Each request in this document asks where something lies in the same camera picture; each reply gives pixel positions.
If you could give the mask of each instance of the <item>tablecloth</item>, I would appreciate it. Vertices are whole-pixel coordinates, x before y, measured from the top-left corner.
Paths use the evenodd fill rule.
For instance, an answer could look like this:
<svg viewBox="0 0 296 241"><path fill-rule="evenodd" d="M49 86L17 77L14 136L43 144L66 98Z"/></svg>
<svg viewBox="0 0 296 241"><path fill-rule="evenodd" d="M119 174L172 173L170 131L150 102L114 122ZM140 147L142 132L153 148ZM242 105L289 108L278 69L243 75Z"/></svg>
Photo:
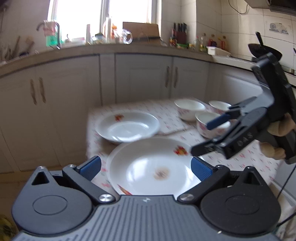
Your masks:
<svg viewBox="0 0 296 241"><path fill-rule="evenodd" d="M95 130L96 122L105 115L116 113L119 110L140 110L151 113L160 122L160 130L157 135L167 136L180 140L189 145L203 142L203 138L196 129L196 123L187 123L178 117L174 100L147 100L135 103L123 103L92 109L89 113L87 126L87 157L98 155L102 160L101 171L92 179L92 183L113 194L118 198L107 179L106 160L108 155L117 146L103 139ZM242 152L233 158L226 160L222 154L212 152L202 156L206 162L216 166L223 164L230 170L242 171L246 166L254 166L267 184L270 184L276 175L281 160L265 157L259 148L258 141L250 143Z"/></svg>

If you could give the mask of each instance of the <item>screw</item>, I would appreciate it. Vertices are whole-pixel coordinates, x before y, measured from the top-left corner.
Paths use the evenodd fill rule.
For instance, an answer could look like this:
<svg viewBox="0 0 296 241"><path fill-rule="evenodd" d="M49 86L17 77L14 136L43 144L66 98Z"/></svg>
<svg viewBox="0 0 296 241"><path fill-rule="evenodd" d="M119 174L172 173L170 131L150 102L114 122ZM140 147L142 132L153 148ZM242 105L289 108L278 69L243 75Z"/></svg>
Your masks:
<svg viewBox="0 0 296 241"><path fill-rule="evenodd" d="M113 201L114 197L111 194L102 194L99 196L101 202L110 202Z"/></svg>
<svg viewBox="0 0 296 241"><path fill-rule="evenodd" d="M182 201L189 202L189 201L192 201L194 199L194 196L191 193L183 193L180 196L180 199Z"/></svg>

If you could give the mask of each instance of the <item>white bowl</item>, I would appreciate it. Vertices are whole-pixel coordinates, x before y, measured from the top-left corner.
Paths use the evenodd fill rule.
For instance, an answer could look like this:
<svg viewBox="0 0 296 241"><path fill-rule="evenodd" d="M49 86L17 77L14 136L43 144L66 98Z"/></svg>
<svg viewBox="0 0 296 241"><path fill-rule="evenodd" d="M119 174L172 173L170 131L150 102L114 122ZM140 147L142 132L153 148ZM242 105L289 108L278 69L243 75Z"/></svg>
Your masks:
<svg viewBox="0 0 296 241"><path fill-rule="evenodd" d="M196 127L198 132L205 138L212 139L216 136L223 135L227 129L230 127L230 122L227 121L224 124L216 127L213 130L207 129L207 123L220 115L213 112L204 112L196 114Z"/></svg>
<svg viewBox="0 0 296 241"><path fill-rule="evenodd" d="M190 99L178 99L175 100L175 104L178 108L179 117L185 121L195 121L195 113L206 109L202 103Z"/></svg>
<svg viewBox="0 0 296 241"><path fill-rule="evenodd" d="M224 114L226 111L229 111L229 107L231 107L231 104L218 100L209 101L209 105L211 106L213 112L216 112L220 115Z"/></svg>
<svg viewBox="0 0 296 241"><path fill-rule="evenodd" d="M123 143L109 155L107 177L122 195L174 195L200 180L191 171L191 147L165 137Z"/></svg>
<svg viewBox="0 0 296 241"><path fill-rule="evenodd" d="M119 111L103 117L96 123L98 134L115 143L133 142L154 136L160 123L143 111Z"/></svg>

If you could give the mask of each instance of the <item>white plate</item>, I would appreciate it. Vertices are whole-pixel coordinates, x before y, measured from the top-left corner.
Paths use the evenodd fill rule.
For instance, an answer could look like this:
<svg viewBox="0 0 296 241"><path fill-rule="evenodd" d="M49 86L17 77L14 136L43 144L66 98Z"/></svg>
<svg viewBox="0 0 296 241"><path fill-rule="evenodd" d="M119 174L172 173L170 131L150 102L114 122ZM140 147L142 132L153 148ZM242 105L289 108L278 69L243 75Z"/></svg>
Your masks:
<svg viewBox="0 0 296 241"><path fill-rule="evenodd" d="M117 143L149 138L154 136L159 128L157 118L135 110L112 113L96 123L96 131L100 136Z"/></svg>
<svg viewBox="0 0 296 241"><path fill-rule="evenodd" d="M165 137L121 144L109 155L107 177L122 195L171 195L200 183L191 171L190 146Z"/></svg>

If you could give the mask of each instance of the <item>cable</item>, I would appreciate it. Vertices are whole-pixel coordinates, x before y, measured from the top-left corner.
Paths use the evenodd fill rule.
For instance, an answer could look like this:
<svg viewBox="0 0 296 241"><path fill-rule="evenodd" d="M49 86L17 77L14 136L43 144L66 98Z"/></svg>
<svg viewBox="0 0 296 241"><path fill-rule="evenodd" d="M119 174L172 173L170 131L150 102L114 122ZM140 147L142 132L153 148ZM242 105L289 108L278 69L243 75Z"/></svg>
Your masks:
<svg viewBox="0 0 296 241"><path fill-rule="evenodd" d="M249 6L249 5L247 4L247 6L246 6L246 11L245 11L244 13L241 13L241 12L237 11L234 7L232 7L232 8L233 8L235 11L237 11L239 14L246 14L247 11L248 11L248 6Z"/></svg>
<svg viewBox="0 0 296 241"><path fill-rule="evenodd" d="M292 176L293 172L295 171L295 169L296 169L296 165L294 166L293 170L291 171L290 175L288 176L287 180L285 181L283 187L281 188L281 190L280 190L280 192L279 192L279 194L278 194L278 196L277 196L277 199L278 199L279 196L281 195L283 189L285 188L286 184L288 183L288 181L289 181L290 177Z"/></svg>
<svg viewBox="0 0 296 241"><path fill-rule="evenodd" d="M287 222L287 221L289 221L290 219L292 219L294 216L296 216L296 213L293 213L293 214L290 215L288 218L286 218L284 221L278 223L278 224L276 225L276 227L281 226L281 225L284 224L285 222Z"/></svg>

